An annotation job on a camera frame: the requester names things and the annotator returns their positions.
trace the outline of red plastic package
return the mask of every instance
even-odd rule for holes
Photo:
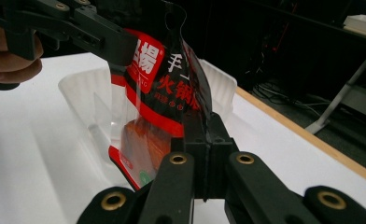
[[[200,110],[206,120],[212,101],[204,71],[181,35],[184,9],[160,0],[116,2],[100,7],[100,13],[136,35],[138,42],[123,76],[111,78],[109,156],[133,188],[140,189],[154,179],[171,151],[171,138],[183,136],[184,113]]]

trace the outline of wooden table edge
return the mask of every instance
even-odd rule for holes
[[[248,93],[247,91],[243,90],[242,88],[238,87],[236,90],[237,94],[242,96],[244,99],[246,99],[248,102],[253,104],[255,107],[278,121],[279,123],[283,124],[296,134],[298,134],[300,137],[314,145],[315,147],[319,148],[353,172],[357,173],[358,175],[362,176],[366,179],[366,168],[362,165],[358,164],[356,161],[350,159],[345,154],[341,153],[334,147],[328,145],[327,143],[323,142],[313,134],[306,131],[304,128],[300,127],[298,124],[294,123],[290,119],[286,118],[279,112],[275,111],[271,107],[269,107],[267,104],[263,103],[259,99],[255,98],[253,95]]]

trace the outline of white table surface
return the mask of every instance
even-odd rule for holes
[[[106,69],[90,53],[43,60],[43,70],[16,90],[0,91],[0,223],[76,223],[99,191],[127,186],[102,174],[88,150],[87,130],[77,123],[58,89],[66,75]],[[287,187],[301,195],[317,185],[350,195],[366,208],[366,179],[235,95],[225,122],[239,146],[260,156]],[[195,223],[228,223],[223,201],[195,204]]]

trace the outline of human hand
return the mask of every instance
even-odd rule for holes
[[[5,31],[0,27],[0,83],[21,83],[37,75],[42,68],[43,47],[35,35],[35,59],[28,61],[8,52]]]

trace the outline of white chinese character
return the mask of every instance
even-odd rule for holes
[[[152,45],[148,45],[148,42],[145,42],[141,48],[140,58],[139,58],[139,67],[142,70],[145,70],[147,74],[151,72],[154,67],[154,63],[156,63],[157,55],[159,53],[159,49],[155,48]]]
[[[134,51],[134,61],[139,64],[139,46],[140,46],[140,39],[137,40],[137,44],[136,44],[136,50]]]
[[[168,68],[169,72],[172,72],[174,67],[180,68],[180,69],[182,68],[182,66],[180,65],[181,64],[180,59],[182,59],[181,54],[172,54],[171,59],[172,59],[172,61],[168,61],[168,63],[171,64],[171,66]]]

